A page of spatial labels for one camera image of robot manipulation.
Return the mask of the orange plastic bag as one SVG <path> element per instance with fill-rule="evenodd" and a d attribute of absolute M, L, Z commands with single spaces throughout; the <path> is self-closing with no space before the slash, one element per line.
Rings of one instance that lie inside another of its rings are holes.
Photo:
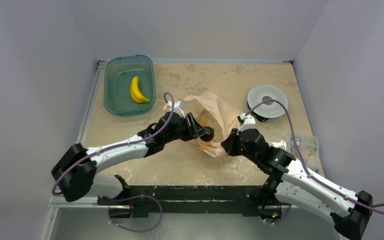
<path fill-rule="evenodd" d="M 193 144 L 210 157 L 225 157 L 227 153 L 221 143 L 227 139 L 232 129 L 239 128 L 238 116 L 243 110 L 210 91 L 187 96 L 184 101 L 185 113 L 192 113 L 200 125 L 214 129 L 213 140 L 204 142 L 198 138 Z"/>

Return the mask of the yellow fake banana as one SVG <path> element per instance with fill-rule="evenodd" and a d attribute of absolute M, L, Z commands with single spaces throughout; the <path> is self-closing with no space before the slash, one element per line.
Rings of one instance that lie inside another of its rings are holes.
<path fill-rule="evenodd" d="M 135 76 L 133 77 L 131 83 L 130 83 L 130 97 L 135 103 L 142 104 L 142 103 L 148 103 L 150 100 L 145 97 L 142 92 L 139 89 L 139 77 Z"/>

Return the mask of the dark round fake fruit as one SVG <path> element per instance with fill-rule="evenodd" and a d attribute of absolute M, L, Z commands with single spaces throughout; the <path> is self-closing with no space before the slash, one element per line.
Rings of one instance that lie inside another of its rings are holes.
<path fill-rule="evenodd" d="M 203 127 L 205 129 L 203 135 L 201 135 L 199 138 L 203 141 L 203 142 L 211 142 L 214 137 L 215 137 L 215 131 L 212 127 L 210 126 L 204 126 Z"/>

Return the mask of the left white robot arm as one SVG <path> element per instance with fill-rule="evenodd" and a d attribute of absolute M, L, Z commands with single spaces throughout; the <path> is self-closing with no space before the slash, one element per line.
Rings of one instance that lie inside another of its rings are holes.
<path fill-rule="evenodd" d="M 91 193 L 98 185 L 96 174 L 107 168 L 152 156 L 176 140 L 210 142 L 213 138 L 214 129 L 198 123 L 191 113 L 180 116 L 168 112 L 158 122 L 126 140 L 89 148 L 73 144 L 53 167 L 51 175 L 65 200 L 74 202 Z"/>

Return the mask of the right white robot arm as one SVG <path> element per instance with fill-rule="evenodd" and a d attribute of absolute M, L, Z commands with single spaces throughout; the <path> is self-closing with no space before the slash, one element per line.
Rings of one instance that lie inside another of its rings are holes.
<path fill-rule="evenodd" d="M 312 170 L 282 148 L 269 145 L 257 129 L 236 128 L 221 143 L 232 157 L 243 156 L 268 178 L 260 196 L 268 204 L 276 200 L 309 211 L 333 224 L 349 240 L 360 240 L 371 218 L 373 196 L 339 186 Z"/>

